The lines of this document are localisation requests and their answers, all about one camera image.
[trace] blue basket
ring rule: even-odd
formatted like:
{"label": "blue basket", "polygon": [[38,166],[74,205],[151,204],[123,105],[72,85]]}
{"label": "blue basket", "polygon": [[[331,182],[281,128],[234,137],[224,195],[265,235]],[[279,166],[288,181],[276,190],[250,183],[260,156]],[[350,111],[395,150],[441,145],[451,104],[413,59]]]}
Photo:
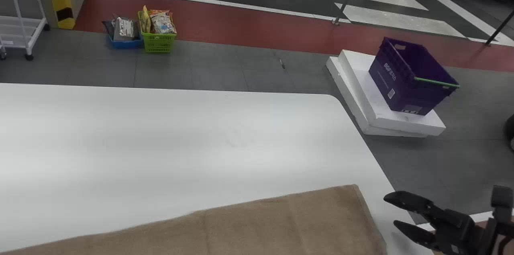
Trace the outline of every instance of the blue basket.
{"label": "blue basket", "polygon": [[141,34],[138,34],[139,39],[132,41],[114,41],[112,37],[114,36],[114,27],[110,21],[102,21],[102,24],[105,26],[105,30],[107,30],[107,34],[110,42],[112,43],[112,47],[114,49],[134,49],[134,48],[142,48],[143,47],[143,39],[141,38]]}
{"label": "blue basket", "polygon": [[391,110],[426,115],[459,83],[419,44],[384,37],[369,68]]}

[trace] metal shelf rack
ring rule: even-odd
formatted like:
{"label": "metal shelf rack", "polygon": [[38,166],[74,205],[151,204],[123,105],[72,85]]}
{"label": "metal shelf rack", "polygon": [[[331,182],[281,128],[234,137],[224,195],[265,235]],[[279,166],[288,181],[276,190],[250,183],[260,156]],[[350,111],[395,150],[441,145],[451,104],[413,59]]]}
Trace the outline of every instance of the metal shelf rack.
{"label": "metal shelf rack", "polygon": [[34,59],[32,49],[42,30],[50,30],[46,22],[41,0],[37,0],[41,10],[41,19],[23,18],[18,0],[14,1],[17,17],[0,16],[0,59],[6,58],[6,48],[25,48],[25,59]]}

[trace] crate handle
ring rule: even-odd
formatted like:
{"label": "crate handle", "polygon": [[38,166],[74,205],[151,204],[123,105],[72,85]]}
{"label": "crate handle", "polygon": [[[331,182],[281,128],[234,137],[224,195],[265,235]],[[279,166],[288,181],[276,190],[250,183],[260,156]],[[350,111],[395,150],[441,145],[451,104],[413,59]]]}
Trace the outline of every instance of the crate handle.
{"label": "crate handle", "polygon": [[400,57],[400,59],[404,62],[404,65],[409,69],[410,72],[412,72],[412,68],[410,65],[407,64],[407,62],[405,62],[404,58],[400,55],[400,53],[398,52],[398,50],[396,50],[396,48],[393,46],[393,44],[391,43],[391,41],[389,41],[389,39],[387,39],[387,37],[384,37],[384,39],[387,40],[387,43],[389,45],[391,45],[391,47],[393,48],[394,52],[396,52],[396,54],[398,54],[398,56]]}
{"label": "crate handle", "polygon": [[429,83],[435,83],[435,84],[440,84],[440,85],[444,85],[444,86],[457,87],[457,88],[461,87],[458,84],[446,83],[446,82],[441,82],[441,81],[436,81],[436,80],[429,80],[429,79],[422,79],[422,78],[417,78],[416,76],[414,77],[414,80],[424,81],[424,82],[429,82]]}

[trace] green handle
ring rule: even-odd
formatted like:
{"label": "green handle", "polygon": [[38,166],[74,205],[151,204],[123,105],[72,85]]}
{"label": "green handle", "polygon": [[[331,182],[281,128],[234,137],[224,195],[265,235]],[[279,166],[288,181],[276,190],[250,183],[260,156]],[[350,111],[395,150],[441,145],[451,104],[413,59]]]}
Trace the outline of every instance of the green handle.
{"label": "green handle", "polygon": [[440,82],[440,81],[435,81],[435,80],[428,80],[428,79],[422,79],[422,78],[417,78],[416,76],[414,77],[414,80],[417,80],[417,81],[425,81],[425,82],[430,82],[430,83],[435,83],[435,84],[440,84],[440,85],[444,85],[444,86],[452,86],[452,87],[461,87],[460,85],[458,84],[453,84],[453,83],[446,83],[446,82]]}

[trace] wheel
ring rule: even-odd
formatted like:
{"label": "wheel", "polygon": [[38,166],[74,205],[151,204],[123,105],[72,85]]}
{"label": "wheel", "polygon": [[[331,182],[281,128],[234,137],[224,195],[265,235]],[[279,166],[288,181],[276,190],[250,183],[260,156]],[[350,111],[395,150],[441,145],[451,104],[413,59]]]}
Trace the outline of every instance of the wheel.
{"label": "wheel", "polygon": [[505,136],[510,144],[510,148],[514,151],[514,115],[505,122]]}

